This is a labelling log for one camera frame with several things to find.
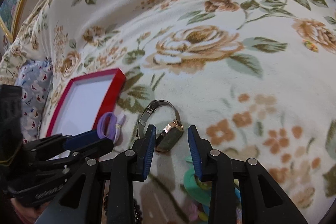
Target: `mesh watch strap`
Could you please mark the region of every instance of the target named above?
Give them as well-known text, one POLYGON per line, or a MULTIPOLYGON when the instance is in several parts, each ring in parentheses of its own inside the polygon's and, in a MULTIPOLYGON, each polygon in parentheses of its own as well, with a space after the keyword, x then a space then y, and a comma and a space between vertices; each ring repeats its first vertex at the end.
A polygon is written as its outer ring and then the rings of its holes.
POLYGON ((165 100, 153 100, 149 103, 149 105, 145 108, 145 110, 140 115, 139 119, 136 122, 136 136, 138 138, 144 137, 144 128, 146 126, 146 122, 152 113, 160 106, 170 106, 175 112, 175 119, 179 125, 181 125, 180 114, 177 109, 173 106, 172 103, 165 100))

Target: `pillow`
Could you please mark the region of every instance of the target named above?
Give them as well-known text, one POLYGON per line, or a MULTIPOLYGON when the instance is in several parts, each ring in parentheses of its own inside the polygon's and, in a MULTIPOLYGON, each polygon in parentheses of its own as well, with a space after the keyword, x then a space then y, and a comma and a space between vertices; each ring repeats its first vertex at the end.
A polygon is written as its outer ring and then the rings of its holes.
POLYGON ((26 143, 39 138, 38 125, 42 120, 52 75, 47 60, 28 61, 19 70, 15 85, 22 87, 21 131, 26 143))

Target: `painting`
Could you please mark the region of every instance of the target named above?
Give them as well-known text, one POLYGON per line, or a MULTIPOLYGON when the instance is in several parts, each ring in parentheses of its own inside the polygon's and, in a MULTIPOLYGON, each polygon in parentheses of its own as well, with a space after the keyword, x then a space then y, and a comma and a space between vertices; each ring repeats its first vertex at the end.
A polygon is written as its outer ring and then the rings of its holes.
POLYGON ((4 0, 0 6, 0 27, 6 39, 12 43, 19 30, 23 6, 26 0, 4 0))

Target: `white blanket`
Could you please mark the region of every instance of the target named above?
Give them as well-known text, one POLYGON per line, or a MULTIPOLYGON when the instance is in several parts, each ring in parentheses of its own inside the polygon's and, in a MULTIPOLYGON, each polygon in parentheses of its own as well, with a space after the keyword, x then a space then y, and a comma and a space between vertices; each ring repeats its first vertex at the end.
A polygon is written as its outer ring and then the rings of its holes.
MULTIPOLYGON (((117 107, 127 120, 116 151, 131 146, 151 100, 168 100, 214 148, 257 158, 317 223, 336 195, 335 24, 333 0, 41 0, 0 80, 13 84, 27 58, 52 60, 44 137, 71 78, 119 67, 127 82, 117 107)), ((172 118, 162 108, 149 123, 160 132, 172 118)), ((181 188, 189 155, 184 133, 134 184, 144 223, 204 217, 181 188)))

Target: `dark bead chain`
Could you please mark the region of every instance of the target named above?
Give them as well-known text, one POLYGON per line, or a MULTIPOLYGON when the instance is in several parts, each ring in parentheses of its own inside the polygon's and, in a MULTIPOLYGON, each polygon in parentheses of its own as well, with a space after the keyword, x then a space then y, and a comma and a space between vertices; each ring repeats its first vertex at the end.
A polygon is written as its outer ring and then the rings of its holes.
MULTIPOLYGON (((105 215, 107 214, 107 203, 109 200, 109 194, 107 193, 104 198, 104 210, 105 215)), ((140 205, 137 203, 137 200, 134 199, 134 216, 135 216, 135 223, 142 224, 142 211, 140 210, 140 205)))

